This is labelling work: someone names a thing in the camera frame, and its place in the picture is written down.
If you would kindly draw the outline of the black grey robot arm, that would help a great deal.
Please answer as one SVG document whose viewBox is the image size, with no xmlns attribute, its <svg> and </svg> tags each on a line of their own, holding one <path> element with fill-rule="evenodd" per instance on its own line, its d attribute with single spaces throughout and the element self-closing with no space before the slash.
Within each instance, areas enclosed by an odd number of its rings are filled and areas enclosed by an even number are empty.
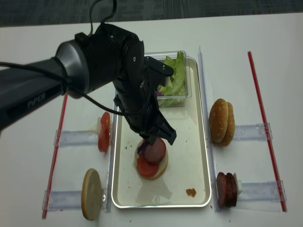
<svg viewBox="0 0 303 227">
<path fill-rule="evenodd" d="M 78 99 L 113 83 L 113 114 L 151 144 L 173 144 L 176 131 L 159 110 L 156 90 L 168 85 L 172 67 L 145 56 L 144 43 L 132 32 L 102 23 L 92 35 L 78 33 L 60 44 L 56 55 L 27 65 L 2 62 L 0 127 L 5 129 L 58 96 Z"/>
</svg>

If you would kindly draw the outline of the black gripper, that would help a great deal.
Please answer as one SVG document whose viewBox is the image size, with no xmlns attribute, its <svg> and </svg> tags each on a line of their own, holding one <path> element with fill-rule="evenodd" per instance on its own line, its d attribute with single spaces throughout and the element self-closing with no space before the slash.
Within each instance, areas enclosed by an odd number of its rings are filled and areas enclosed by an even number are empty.
<svg viewBox="0 0 303 227">
<path fill-rule="evenodd" d="M 119 107 L 130 129 L 151 146 L 157 138 L 165 139 L 172 145 L 177 133 L 160 112 L 150 82 L 141 79 L 139 84 L 135 85 L 130 80 L 116 79 L 113 84 L 117 91 L 114 103 Z"/>
</svg>

